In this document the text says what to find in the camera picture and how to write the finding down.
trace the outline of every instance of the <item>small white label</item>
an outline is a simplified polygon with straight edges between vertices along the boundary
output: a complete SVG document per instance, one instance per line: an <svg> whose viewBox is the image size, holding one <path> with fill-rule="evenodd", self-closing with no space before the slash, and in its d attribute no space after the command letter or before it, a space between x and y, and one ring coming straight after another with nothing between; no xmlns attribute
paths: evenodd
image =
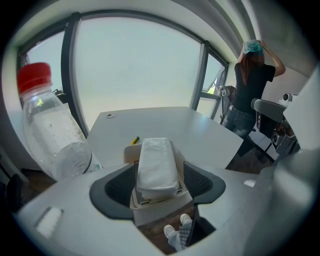
<svg viewBox="0 0 320 256"><path fill-rule="evenodd" d="M253 188L256 184L256 181L253 179L247 179L243 184Z"/></svg>
<svg viewBox="0 0 320 256"><path fill-rule="evenodd" d="M88 170L86 171L86 173L91 173L91 172L94 172L94 171L98 171L98 170L101 170L103 168L104 167L101 165L99 160L96 158L95 154L92 153L91 162L90 162L90 165L89 165Z"/></svg>

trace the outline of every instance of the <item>window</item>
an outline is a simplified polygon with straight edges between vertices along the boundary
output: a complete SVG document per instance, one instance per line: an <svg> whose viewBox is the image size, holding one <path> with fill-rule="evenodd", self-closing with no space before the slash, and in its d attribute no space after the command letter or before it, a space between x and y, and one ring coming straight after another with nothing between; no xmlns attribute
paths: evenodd
<svg viewBox="0 0 320 256"><path fill-rule="evenodd" d="M74 46L78 100L90 130L101 112L190 106L201 44L136 18L83 20Z"/></svg>
<svg viewBox="0 0 320 256"><path fill-rule="evenodd" d="M45 62L51 67L52 91L55 94L63 94L61 81L61 50L65 32L57 33L44 41L41 41L36 46L27 52L27 62L37 63Z"/></svg>
<svg viewBox="0 0 320 256"><path fill-rule="evenodd" d="M212 98L200 98L196 111L207 118L211 118L216 102L217 101Z"/></svg>
<svg viewBox="0 0 320 256"><path fill-rule="evenodd" d="M214 94L217 80L224 70L225 67L211 54L209 54L202 91L209 94Z"/></svg>

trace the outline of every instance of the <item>bottle label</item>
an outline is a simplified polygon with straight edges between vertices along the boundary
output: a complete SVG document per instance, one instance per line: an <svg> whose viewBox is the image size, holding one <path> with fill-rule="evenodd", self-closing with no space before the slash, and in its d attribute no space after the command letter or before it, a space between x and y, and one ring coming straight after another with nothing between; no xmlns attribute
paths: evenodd
<svg viewBox="0 0 320 256"><path fill-rule="evenodd" d="M103 168L104 167L101 165L99 160L96 158L95 154L92 152L91 162L90 162L88 169L86 170L86 173L91 173L91 172L94 172L97 170L101 170Z"/></svg>

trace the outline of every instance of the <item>hair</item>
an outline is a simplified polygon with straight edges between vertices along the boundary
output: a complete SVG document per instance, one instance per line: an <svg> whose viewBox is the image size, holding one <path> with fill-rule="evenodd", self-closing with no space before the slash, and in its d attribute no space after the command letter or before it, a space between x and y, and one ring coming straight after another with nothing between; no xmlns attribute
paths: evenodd
<svg viewBox="0 0 320 256"><path fill-rule="evenodd" d="M228 96L230 104L232 104L237 96L237 89L231 85L226 86L230 90L230 95Z"/></svg>
<svg viewBox="0 0 320 256"><path fill-rule="evenodd" d="M247 85L249 74L254 67L260 66L262 63L259 62L258 56L253 52L245 54L240 62L240 70L244 85Z"/></svg>

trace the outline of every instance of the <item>plastic water bottle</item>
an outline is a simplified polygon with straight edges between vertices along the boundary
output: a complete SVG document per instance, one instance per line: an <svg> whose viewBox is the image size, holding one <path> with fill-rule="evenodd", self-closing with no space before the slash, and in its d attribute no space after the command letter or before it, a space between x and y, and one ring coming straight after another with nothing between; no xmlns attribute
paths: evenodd
<svg viewBox="0 0 320 256"><path fill-rule="evenodd" d="M25 139L41 169L56 181L101 169L77 122L51 90L50 66L22 67L17 84Z"/></svg>

